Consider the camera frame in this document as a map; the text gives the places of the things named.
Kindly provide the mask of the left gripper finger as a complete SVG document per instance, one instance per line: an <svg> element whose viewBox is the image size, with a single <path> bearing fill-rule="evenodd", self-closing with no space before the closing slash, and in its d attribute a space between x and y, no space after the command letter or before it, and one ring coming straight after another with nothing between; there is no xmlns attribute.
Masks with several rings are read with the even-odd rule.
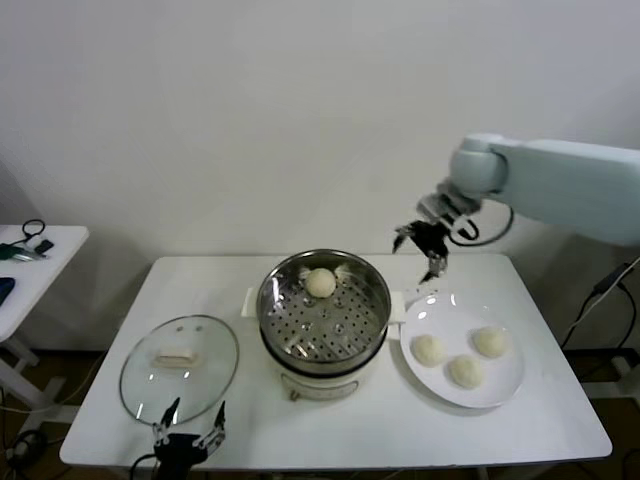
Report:
<svg viewBox="0 0 640 480"><path fill-rule="evenodd" d="M206 451L216 451L225 440L225 407L226 402L223 401L214 420L212 430L206 435L202 436L198 441L197 446L199 449Z"/></svg>
<svg viewBox="0 0 640 480"><path fill-rule="evenodd" d="M158 447L169 443L168 431L173 424L174 415L177 412L177 408L180 403L180 398L177 397L170 406L164 411L159 422L152 424L152 432L154 436L154 446Z"/></svg>

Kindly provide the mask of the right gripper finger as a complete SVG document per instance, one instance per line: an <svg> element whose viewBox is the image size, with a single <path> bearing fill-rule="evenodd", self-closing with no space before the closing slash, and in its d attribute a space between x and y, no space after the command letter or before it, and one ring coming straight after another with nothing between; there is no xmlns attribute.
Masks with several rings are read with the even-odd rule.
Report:
<svg viewBox="0 0 640 480"><path fill-rule="evenodd" d="M427 271L419 281L420 284L426 284L431 280L440 278L447 270L448 255L438 254L430 251L427 256Z"/></svg>
<svg viewBox="0 0 640 480"><path fill-rule="evenodd" d="M414 224L406 224L395 229L395 238L392 243L392 250L398 251L402 245L410 240L416 248L419 248L416 242L416 229Z"/></svg>

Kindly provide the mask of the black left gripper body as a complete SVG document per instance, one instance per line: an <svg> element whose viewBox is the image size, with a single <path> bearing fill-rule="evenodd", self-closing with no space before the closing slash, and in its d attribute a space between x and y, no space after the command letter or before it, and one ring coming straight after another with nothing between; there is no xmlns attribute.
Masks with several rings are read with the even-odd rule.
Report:
<svg viewBox="0 0 640 480"><path fill-rule="evenodd" d="M158 480L186 480L191 468L208 458L207 449L199 447L195 434L169 434L154 443L154 453L159 462Z"/></svg>

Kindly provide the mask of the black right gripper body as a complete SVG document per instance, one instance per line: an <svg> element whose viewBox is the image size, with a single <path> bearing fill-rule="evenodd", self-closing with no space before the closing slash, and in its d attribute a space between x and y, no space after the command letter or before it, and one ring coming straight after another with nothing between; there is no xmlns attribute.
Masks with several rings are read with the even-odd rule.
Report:
<svg viewBox="0 0 640 480"><path fill-rule="evenodd" d="M412 241L427 257L447 257L449 250L445 239L449 230L442 224L432 225L424 221L412 223Z"/></svg>

